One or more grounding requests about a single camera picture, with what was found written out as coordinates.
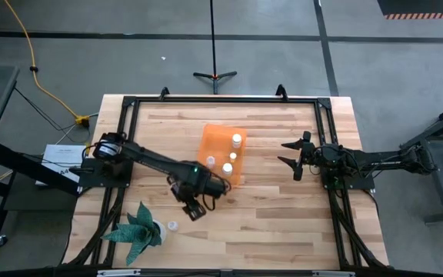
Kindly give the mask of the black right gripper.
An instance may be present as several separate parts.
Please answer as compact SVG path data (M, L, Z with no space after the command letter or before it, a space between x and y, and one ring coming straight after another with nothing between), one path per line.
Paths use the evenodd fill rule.
M315 157L315 145L311 142L311 133L309 131L304 131L302 137L298 141L282 143L281 146L300 151L297 160L282 156L278 156L278 159L294 171L293 179L295 181L301 181L303 176L303 165L309 165Z

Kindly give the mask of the orange translucent basket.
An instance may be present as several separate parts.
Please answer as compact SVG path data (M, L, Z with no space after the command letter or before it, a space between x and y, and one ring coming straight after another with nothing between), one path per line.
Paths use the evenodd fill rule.
M232 147L231 138L234 134L240 134L242 136L242 144L238 149ZM203 128L202 140L198 150L198 161L206 166L206 158L208 156L214 156L215 167L210 170L222 178L227 179L232 187L237 187L241 184L246 142L247 131L243 128L207 124ZM237 154L237 159L234 162L231 162L229 158L231 152ZM222 166L228 162L231 163L234 168L231 176L226 176L222 173Z

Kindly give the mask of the white plant pot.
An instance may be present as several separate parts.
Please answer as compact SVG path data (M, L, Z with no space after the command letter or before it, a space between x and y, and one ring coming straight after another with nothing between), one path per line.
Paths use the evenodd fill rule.
M156 219L153 220L153 223L154 223L155 229L157 230L157 233L158 233L156 235L156 237L158 238L157 241L158 241L159 245L161 245L165 242L166 235L167 235L165 226Z

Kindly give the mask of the green artificial plant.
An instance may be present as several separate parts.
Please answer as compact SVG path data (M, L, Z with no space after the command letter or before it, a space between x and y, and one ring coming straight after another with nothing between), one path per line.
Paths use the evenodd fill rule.
M127 214L128 224L117 224L117 229L102 236L110 242L130 243L126 265L131 265L149 246L163 244L161 227L152 217L150 210L140 202L136 216Z

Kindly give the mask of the black tripod stand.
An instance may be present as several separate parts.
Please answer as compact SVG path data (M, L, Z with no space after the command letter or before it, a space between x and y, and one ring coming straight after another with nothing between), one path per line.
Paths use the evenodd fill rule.
M194 72L193 76L198 78L206 78L212 82L212 91L214 95L218 94L219 82L223 78L236 76L238 73L236 71L226 72L218 74L217 71L217 59L216 59L216 47L215 47L215 20L214 20L214 7L213 0L209 0L210 8L210 29L211 29L211 44L212 44L212 73L205 74L200 72Z

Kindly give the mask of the white paper box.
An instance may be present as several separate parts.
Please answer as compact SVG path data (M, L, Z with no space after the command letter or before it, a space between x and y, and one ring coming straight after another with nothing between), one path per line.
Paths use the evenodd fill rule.
M69 169L82 164L84 149L85 145L46 145L41 164L74 182L78 182L79 176L70 172Z

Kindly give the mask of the black mat with hazard stripes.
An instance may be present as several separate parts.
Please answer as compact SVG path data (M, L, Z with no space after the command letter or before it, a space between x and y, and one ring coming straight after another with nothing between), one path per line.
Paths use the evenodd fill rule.
M443 0L377 0L387 20L443 19Z

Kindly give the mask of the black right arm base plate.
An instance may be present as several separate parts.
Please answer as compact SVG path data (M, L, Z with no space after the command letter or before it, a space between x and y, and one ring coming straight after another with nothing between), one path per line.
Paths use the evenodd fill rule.
M345 169L330 169L321 167L321 180L327 190L371 190L375 189L375 184L371 176L362 178L358 173L350 173Z

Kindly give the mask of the black aluminium table frame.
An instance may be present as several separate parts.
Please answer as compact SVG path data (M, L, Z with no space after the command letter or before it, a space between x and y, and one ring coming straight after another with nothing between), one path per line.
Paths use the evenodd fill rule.
M147 275L199 274L201 277L255 277L258 273L321 277L339 270L328 192L317 171L292 178L282 157L303 132L312 141L361 147L351 99L292 96L106 95L95 135L113 132L120 119L136 117L133 136L144 147L174 159L191 160L208 124L247 132L241 182L218 200L216 209L192 221L168 189L163 174L136 165L122 211L146 205L161 223L177 222L165 241L147 249L131 265L129 245L102 244L100 262L112 271Z

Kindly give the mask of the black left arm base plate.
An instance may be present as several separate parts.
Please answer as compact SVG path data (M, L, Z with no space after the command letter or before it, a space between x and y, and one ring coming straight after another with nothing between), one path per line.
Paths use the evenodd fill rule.
M131 183L133 162L103 162L84 159L79 168L70 169L79 176L81 187L127 188Z

